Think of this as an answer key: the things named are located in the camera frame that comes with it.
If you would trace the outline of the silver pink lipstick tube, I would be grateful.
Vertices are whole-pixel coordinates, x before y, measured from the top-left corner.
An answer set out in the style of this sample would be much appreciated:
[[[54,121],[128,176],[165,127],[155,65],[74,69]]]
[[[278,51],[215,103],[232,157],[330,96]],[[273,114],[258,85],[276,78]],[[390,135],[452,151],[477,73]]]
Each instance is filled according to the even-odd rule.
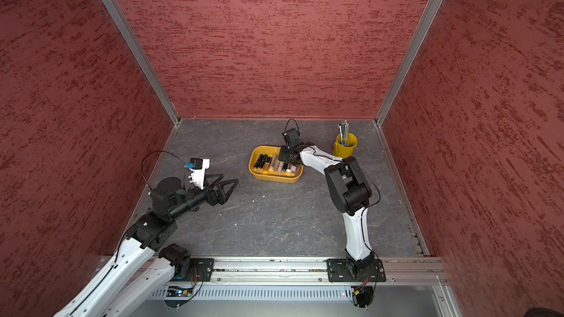
[[[278,156],[277,155],[273,155],[273,157],[271,158],[270,161],[270,168],[269,170],[275,171],[277,169],[277,160],[278,160]]]

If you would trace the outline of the black lipstick with gold band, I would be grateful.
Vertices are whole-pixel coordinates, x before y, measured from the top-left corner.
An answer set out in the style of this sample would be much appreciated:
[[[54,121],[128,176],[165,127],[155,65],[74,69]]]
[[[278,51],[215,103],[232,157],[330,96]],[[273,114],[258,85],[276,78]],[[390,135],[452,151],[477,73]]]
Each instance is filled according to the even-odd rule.
[[[259,157],[258,157],[257,160],[255,161],[255,163],[254,163],[254,169],[258,169],[258,167],[259,167],[259,165],[260,165],[260,162],[261,162],[261,156],[262,156],[262,155],[259,155]]]

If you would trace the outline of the black lipstick short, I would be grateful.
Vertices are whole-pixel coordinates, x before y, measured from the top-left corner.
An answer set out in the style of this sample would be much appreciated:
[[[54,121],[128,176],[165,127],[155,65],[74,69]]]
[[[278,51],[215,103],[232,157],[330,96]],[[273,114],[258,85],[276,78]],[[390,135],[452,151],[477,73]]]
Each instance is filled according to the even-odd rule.
[[[258,163],[258,168],[259,168],[259,169],[262,169],[262,168],[264,167],[264,163],[265,163],[266,158],[267,158],[267,155],[266,155],[266,154],[261,154],[261,155],[260,155],[260,157],[259,157],[259,163]]]

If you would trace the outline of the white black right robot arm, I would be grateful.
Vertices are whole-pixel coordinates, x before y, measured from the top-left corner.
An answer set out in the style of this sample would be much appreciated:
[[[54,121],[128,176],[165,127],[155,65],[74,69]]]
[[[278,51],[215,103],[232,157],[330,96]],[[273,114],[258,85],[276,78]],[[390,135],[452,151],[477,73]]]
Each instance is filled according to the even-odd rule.
[[[376,260],[370,245],[367,209],[372,189],[358,162],[352,156],[341,158],[320,150],[316,145],[283,146],[279,158],[289,164],[311,167],[325,176],[330,198],[342,214],[346,233],[346,254],[357,271]]]

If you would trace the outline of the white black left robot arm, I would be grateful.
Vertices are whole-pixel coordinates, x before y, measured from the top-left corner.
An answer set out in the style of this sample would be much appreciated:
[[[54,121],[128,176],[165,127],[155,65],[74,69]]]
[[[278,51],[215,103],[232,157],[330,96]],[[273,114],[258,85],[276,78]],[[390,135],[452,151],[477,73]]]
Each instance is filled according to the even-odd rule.
[[[191,188],[175,177],[160,181],[149,193],[153,208],[126,231],[112,259],[57,315],[130,316],[173,278],[203,282],[207,271],[191,264],[189,251],[166,241],[183,215],[203,204],[226,204],[238,183],[221,174],[204,176]]]

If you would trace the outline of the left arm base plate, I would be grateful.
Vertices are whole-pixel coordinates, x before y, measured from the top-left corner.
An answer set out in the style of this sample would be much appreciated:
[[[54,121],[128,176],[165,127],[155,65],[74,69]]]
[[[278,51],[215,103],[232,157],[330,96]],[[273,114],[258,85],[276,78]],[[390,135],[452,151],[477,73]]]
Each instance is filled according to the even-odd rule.
[[[175,268],[173,282],[209,282],[214,270],[214,258],[187,258]]]

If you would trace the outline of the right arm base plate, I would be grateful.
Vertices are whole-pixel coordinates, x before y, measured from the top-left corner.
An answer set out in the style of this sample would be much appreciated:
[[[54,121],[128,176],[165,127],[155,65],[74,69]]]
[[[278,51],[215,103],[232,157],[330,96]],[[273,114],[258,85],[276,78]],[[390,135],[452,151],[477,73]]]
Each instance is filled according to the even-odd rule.
[[[332,283],[359,282],[384,283],[386,273],[383,262],[379,259],[361,260],[327,259],[328,279]]]

